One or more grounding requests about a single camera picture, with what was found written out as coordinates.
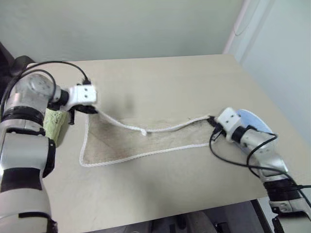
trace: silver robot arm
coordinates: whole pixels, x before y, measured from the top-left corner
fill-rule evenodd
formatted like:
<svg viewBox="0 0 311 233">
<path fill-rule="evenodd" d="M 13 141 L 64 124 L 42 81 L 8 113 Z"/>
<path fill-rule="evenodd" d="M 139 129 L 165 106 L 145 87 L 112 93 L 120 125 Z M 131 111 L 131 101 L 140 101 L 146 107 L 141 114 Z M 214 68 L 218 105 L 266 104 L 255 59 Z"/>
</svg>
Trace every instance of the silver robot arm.
<svg viewBox="0 0 311 233">
<path fill-rule="evenodd" d="M 254 165 L 279 170 L 257 170 L 260 180 L 267 190 L 271 209 L 278 214 L 278 217 L 273 219 L 275 227 L 281 227 L 281 223 L 287 225 L 286 223 L 290 222 L 288 218 L 300 219 L 300 223 L 304 223 L 311 232 L 311 208 L 294 181 L 286 175 L 288 169 L 284 160 L 276 152 L 275 141 L 271 140 L 271 142 L 262 145 L 274 136 L 259 132 L 252 126 L 245 128 L 241 123 L 240 116 L 232 108 L 226 108 L 217 117 L 216 122 L 222 126 L 228 142 L 237 143 L 247 154 L 257 148 L 252 155 Z"/>
<path fill-rule="evenodd" d="M 62 90 L 43 75 L 19 80 L 5 103 L 0 123 L 0 231 L 54 233 L 42 178 L 54 168 L 55 143 L 45 137 L 46 108 L 68 111 L 96 101 L 92 85 Z"/>
</svg>

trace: table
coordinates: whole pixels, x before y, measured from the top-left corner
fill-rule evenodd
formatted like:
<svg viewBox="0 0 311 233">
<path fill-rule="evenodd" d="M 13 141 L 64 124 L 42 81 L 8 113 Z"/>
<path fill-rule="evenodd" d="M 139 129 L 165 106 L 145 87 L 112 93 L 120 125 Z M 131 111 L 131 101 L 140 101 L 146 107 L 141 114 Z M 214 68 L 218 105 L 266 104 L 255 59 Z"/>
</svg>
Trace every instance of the table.
<svg viewBox="0 0 311 233">
<path fill-rule="evenodd" d="M 310 183 L 310 148 L 233 56 L 74 63 L 96 85 L 97 107 L 113 117 L 164 118 L 200 111 L 216 115 L 228 106 L 256 113 L 279 133 L 278 151 L 296 181 Z M 81 82 L 81 74 L 72 67 L 43 67 L 61 87 Z M 181 93 L 170 90 L 172 85 L 178 85 Z M 56 151 L 54 171 L 44 179 L 52 217 L 61 233 L 89 232 L 266 196 L 248 169 L 219 161 L 209 148 L 82 167 L 79 153 L 84 133 L 85 115 L 78 113 Z M 221 140 L 215 147 L 222 156 L 245 161 L 245 155 L 232 144 Z"/>
</svg>

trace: white wall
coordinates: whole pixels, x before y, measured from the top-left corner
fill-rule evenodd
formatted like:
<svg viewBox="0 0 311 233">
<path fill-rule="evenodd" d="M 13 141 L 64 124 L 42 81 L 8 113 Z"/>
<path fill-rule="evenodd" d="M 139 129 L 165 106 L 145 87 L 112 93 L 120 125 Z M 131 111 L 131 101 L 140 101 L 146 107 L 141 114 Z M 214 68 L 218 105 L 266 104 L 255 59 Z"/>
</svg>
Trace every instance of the white wall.
<svg viewBox="0 0 311 233">
<path fill-rule="evenodd" d="M 35 61 L 221 53 L 242 0 L 2 0 L 0 41 Z"/>
<path fill-rule="evenodd" d="M 275 0 L 241 64 L 311 145 L 310 14 L 310 0 Z"/>
</svg>

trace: wire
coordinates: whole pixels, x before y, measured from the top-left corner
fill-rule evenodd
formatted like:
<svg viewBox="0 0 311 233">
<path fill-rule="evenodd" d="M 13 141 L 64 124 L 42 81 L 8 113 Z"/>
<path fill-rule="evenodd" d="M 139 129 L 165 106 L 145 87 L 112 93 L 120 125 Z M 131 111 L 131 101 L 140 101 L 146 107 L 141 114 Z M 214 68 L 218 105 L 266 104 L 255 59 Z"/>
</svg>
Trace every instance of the wire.
<svg viewBox="0 0 311 233">
<path fill-rule="evenodd" d="M 10 92 L 12 91 L 14 85 L 22 78 L 24 77 L 24 73 L 32 68 L 35 68 L 35 67 L 38 67 L 38 66 L 41 66 L 41 65 L 44 65 L 44 64 L 50 64 L 50 63 L 61 63 L 61 64 L 66 64 L 66 65 L 69 65 L 69 66 L 72 66 L 72 67 L 75 67 L 77 68 L 84 76 L 84 81 L 83 81 L 83 84 L 90 84 L 90 81 L 87 77 L 87 75 L 85 74 L 85 72 L 80 68 L 78 67 L 77 65 L 73 64 L 73 63 L 70 63 L 70 62 L 64 62 L 64 61 L 47 61 L 47 62 L 41 62 L 41 63 L 37 63 L 37 64 L 34 64 L 26 69 L 24 69 L 23 71 L 21 71 L 17 76 L 15 76 L 7 85 L 4 93 L 3 93 L 3 96 L 2 96 L 2 99 L 1 99 L 1 103 L 0 103 L 0 122 L 2 121 L 2 116 L 3 116 L 3 112 L 4 112 L 4 105 L 6 103 L 6 101 L 8 100 L 9 96 L 10 96 Z M 37 69 L 37 71 L 40 71 L 40 72 L 44 72 L 46 73 L 52 80 L 53 82 L 53 86 L 54 86 L 54 89 L 56 91 L 56 82 L 55 82 L 55 79 L 54 77 L 47 71 L 43 70 L 43 69 Z"/>
<path fill-rule="evenodd" d="M 270 138 L 269 140 L 267 141 L 264 141 L 263 143 L 261 143 L 259 146 L 255 147 L 247 156 L 246 158 L 246 164 L 249 165 L 249 161 L 250 161 L 250 158 L 252 157 L 252 155 L 257 151 L 259 150 L 261 147 L 263 147 L 264 145 L 268 144 L 269 142 L 272 142 L 274 140 L 277 139 L 277 135 L 274 134 L 274 133 L 267 133 L 269 135 L 273 135 L 274 137 Z M 256 177 L 259 178 L 259 175 L 256 174 L 251 168 L 248 168 Z"/>
<path fill-rule="evenodd" d="M 63 62 L 63 61 L 47 61 L 47 62 L 40 62 L 40 63 L 37 63 L 37 64 L 34 64 L 26 69 L 24 69 L 20 74 L 22 74 L 23 72 L 27 71 L 27 70 L 30 70 L 32 68 L 35 68 L 35 67 L 38 67 L 38 66 L 41 66 L 41 65 L 45 65 L 45 64 L 50 64 L 50 63 L 61 63 L 61 64 L 66 64 L 66 65 L 69 65 L 69 66 L 72 66 L 72 67 L 75 67 L 77 68 L 84 76 L 84 80 L 89 82 L 89 79 L 87 77 L 87 75 L 85 74 L 85 72 L 80 68 L 78 67 L 77 65 L 73 64 L 73 63 L 70 63 L 70 62 Z"/>
<path fill-rule="evenodd" d="M 311 185 L 298 185 L 299 189 L 303 189 L 303 188 L 311 188 Z"/>
<path fill-rule="evenodd" d="M 211 134 L 210 138 L 209 138 L 209 149 L 210 151 L 212 152 L 212 154 L 214 156 L 216 156 L 218 159 L 226 162 L 226 163 L 229 163 L 229 164 L 233 164 L 233 165 L 237 165 L 237 166 L 242 166 L 242 167 L 247 167 L 247 168 L 255 168 L 255 169 L 261 169 L 261 170 L 269 170 L 269 171 L 275 171 L 275 172 L 278 172 L 282 175 L 285 175 L 288 179 L 290 179 L 294 186 L 296 187 L 299 187 L 299 185 L 297 185 L 296 181 L 287 173 L 287 172 L 284 172 L 282 170 L 279 170 L 279 169 L 276 169 L 276 168 L 272 168 L 272 167 L 264 167 L 264 166 L 254 166 L 254 165 L 248 165 L 248 164 L 242 164 L 242 163 L 238 163 L 238 162 L 234 162 L 234 161 L 230 161 L 228 159 L 225 159 L 223 157 L 220 157 L 213 149 L 212 147 L 212 140 L 213 140 L 213 136 L 218 133 L 217 129 L 219 128 L 215 128 L 215 130 L 213 131 L 213 133 Z M 308 204 L 308 206 L 311 208 L 311 202 L 309 201 L 309 199 L 306 197 L 306 195 L 304 194 L 304 192 L 302 192 L 301 189 L 298 190 L 298 192 L 301 194 L 301 196 L 306 200 L 306 203 Z"/>
<path fill-rule="evenodd" d="M 6 89 L 5 89 L 4 93 L 3 93 L 2 100 L 1 100 L 1 103 L 0 103 L 0 122 L 2 122 L 2 117 L 3 117 L 3 112 L 4 112 L 4 105 L 5 105 L 6 101 L 8 100 L 8 98 L 10 96 L 10 93 L 11 93 L 13 87 L 15 86 L 15 84 L 19 80 L 21 80 L 23 77 L 27 76 L 28 74 L 35 73 L 35 72 L 43 72 L 43 73 L 47 74 L 50 77 L 50 79 L 53 82 L 53 92 L 52 92 L 52 95 L 51 95 L 49 101 L 51 101 L 54 98 L 54 95 L 56 93 L 56 81 L 55 81 L 55 78 L 49 72 L 47 72 L 46 70 L 43 70 L 43 69 L 34 69 L 34 70 L 31 70 L 31 71 L 28 71 L 28 72 L 25 72 L 25 73 L 22 72 L 18 76 L 15 76 L 8 83 Z"/>
</svg>

